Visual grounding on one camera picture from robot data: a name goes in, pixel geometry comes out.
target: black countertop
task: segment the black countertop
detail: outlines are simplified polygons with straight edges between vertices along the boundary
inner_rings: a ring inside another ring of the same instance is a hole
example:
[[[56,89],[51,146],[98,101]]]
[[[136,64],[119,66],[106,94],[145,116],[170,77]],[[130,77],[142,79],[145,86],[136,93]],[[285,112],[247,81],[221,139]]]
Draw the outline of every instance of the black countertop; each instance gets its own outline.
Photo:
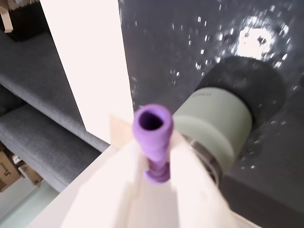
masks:
[[[230,56],[275,69],[285,102],[252,132],[220,188],[234,211],[264,228],[304,227],[304,1],[119,4],[135,110],[159,103],[174,113],[206,73]]]

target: sage green container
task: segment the sage green container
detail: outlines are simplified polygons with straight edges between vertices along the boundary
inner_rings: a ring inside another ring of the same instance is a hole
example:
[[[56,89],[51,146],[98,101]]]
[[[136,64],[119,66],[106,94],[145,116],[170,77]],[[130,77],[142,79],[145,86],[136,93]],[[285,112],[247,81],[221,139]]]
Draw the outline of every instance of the sage green container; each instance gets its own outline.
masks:
[[[215,87],[194,92],[173,115],[174,129],[205,149],[225,175],[240,153],[252,128],[252,116],[234,94]]]

